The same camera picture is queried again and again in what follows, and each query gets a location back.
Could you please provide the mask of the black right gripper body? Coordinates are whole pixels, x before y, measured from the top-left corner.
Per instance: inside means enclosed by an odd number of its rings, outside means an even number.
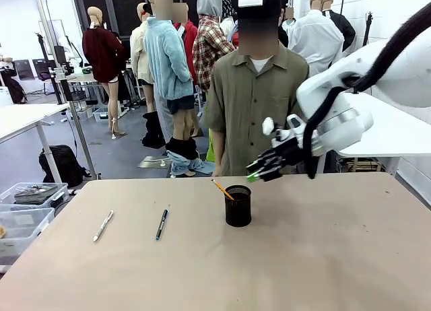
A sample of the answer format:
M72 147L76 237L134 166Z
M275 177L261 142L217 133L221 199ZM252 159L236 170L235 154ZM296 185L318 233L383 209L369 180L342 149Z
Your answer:
M263 161L259 175L270 173L284 174L290 167L304 161L304 151L300 148L296 138L272 147L259 155Z

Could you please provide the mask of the white table behind arm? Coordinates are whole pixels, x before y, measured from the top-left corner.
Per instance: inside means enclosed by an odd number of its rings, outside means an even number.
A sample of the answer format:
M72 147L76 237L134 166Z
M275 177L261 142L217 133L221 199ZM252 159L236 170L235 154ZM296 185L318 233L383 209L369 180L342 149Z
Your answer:
M359 113L369 112L374 124L355 143L337 153L346 158L387 158L385 170L396 175L399 160L431 156L431 125L368 94L346 94Z

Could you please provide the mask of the black mesh pen holder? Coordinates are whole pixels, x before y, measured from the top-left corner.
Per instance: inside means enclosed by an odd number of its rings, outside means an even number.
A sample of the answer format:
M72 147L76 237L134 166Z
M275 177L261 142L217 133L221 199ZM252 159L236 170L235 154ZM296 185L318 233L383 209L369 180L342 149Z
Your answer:
M231 196L225 196L225 220L229 226L242 228L251 223L251 189L243 185L226 188Z

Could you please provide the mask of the white pen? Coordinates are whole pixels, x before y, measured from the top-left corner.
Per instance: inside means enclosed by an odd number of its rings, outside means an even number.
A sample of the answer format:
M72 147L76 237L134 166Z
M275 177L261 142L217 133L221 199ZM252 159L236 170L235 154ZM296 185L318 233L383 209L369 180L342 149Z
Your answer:
M98 231L94 235L93 242L97 242L98 239L101 237L103 231L105 230L108 222L112 219L113 215L114 215L114 211L110 210L108 215L105 217L104 221L102 222L101 226L98 228Z

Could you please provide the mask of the yellow pencil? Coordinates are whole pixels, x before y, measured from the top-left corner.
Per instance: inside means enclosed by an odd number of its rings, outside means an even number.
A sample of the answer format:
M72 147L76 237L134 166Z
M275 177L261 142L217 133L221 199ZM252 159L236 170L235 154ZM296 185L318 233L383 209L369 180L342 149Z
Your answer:
M217 188L223 192L225 197L229 198L230 200L234 200L234 198L226 191L225 188L223 188L215 179L211 179L211 181L217 186Z

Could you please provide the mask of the person in olive shirt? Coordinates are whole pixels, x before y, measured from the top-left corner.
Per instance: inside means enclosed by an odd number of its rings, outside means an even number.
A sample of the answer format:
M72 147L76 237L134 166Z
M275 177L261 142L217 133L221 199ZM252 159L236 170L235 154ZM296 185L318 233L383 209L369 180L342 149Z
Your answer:
M281 0L253 0L238 8L238 48L218 59L211 72L205 124L215 156L214 176L244 176L269 149L262 132L267 117L281 126L302 115L296 91L309 65L278 38Z

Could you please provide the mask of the black boots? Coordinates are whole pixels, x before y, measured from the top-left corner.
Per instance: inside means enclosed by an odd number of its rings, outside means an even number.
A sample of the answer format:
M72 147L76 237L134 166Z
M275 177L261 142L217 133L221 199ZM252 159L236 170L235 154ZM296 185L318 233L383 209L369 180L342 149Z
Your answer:
M146 120L145 127L147 133L141 140L142 145L144 147L150 147L153 149L160 149L161 147L165 146L165 140L160 126L158 113L156 111L147 112L143 115L143 118Z

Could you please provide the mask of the mannequin in white shirt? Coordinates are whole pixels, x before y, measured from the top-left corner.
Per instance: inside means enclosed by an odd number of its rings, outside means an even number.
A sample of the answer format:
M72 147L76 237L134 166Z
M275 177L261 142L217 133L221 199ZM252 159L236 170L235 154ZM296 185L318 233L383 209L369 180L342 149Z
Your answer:
M342 58L344 37L322 14L324 0L310 0L310 11L288 27L288 48L306 60L312 77Z

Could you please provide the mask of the mannequin in plaid hooded shirt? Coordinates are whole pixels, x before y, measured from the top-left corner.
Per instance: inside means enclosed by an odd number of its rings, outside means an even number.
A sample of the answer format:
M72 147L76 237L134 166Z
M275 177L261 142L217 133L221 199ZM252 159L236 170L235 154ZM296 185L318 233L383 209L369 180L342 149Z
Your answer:
M211 83L211 72L216 61L235 50L226 40L220 28L222 0L197 0L199 25L193 43L193 68L197 85L207 93Z

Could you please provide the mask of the mannequin in light blue fleece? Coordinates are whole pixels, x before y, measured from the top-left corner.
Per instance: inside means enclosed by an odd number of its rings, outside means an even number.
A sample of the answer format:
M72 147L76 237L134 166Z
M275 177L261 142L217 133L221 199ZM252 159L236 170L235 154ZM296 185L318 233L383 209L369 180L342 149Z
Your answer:
M193 77L183 40L172 23L186 18L187 11L172 0L148 1L153 15L147 19L143 43L158 95L164 99L172 117L172 136L166 143L171 177L191 177L197 172L210 175L215 170L215 164L200 158L195 140L191 137L195 111Z

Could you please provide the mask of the mannequin in red jacket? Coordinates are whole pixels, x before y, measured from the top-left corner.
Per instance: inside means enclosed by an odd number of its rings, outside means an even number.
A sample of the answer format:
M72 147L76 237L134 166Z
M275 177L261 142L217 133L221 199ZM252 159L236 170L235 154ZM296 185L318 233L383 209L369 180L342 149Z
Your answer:
M193 85L196 86L197 76L193 66L193 44L197 36L197 27L190 19L187 19L187 21L183 23L173 23L173 26L176 28L178 35L183 40L187 65L193 78Z

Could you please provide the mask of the mannequin in cream jacket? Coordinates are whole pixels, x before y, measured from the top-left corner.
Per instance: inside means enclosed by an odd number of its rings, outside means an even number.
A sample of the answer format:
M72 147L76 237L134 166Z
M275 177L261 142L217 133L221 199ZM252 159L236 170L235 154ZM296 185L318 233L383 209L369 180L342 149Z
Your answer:
M137 5L137 15L141 23L130 37L131 67L137 79L137 84L143 90L148 112L154 112L154 81L150 72L148 55L144 49L143 39L147 31L147 19L152 17L152 7L149 3Z

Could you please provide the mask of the mannequin in maroon sweater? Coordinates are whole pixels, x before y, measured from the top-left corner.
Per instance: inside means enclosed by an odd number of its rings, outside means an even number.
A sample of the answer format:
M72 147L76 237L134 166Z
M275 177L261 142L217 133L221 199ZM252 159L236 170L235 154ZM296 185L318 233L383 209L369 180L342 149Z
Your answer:
M103 26L102 10L90 6L87 9L90 26L83 33L84 55L92 67L94 79L108 95L108 128L112 138L125 135L119 129L119 75L126 61L125 48L119 39Z

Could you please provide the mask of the clear plastic bin with tray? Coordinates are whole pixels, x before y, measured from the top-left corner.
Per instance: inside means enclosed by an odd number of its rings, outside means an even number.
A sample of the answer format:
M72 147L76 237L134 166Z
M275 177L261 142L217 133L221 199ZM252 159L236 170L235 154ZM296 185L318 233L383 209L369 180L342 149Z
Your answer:
M17 183L0 194L0 211L57 208L69 200L67 187L67 183Z

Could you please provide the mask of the black office chair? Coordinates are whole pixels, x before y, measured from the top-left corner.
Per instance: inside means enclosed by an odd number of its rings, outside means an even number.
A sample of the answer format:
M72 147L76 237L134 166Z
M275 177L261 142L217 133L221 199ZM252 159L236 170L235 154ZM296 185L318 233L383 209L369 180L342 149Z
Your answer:
M33 59L32 62L36 70L37 78L41 81L50 81L50 70L55 66L55 62L53 60L45 59Z

